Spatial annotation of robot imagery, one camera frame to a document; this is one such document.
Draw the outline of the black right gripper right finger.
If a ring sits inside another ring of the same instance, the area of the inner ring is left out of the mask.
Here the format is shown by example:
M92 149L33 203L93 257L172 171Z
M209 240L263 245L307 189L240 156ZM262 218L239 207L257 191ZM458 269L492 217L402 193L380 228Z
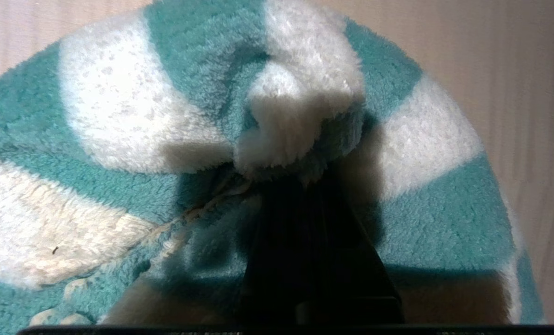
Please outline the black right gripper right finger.
M328 170L307 195L314 292L305 301L305 324L404 323L400 295L337 175Z

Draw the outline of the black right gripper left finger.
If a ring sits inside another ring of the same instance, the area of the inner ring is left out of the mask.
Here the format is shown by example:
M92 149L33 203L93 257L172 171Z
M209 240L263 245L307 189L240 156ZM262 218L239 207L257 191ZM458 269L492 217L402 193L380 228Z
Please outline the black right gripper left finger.
M307 249L299 227L304 189L298 180L278 180L260 186L260 199L239 320L247 325L295 325L308 287Z

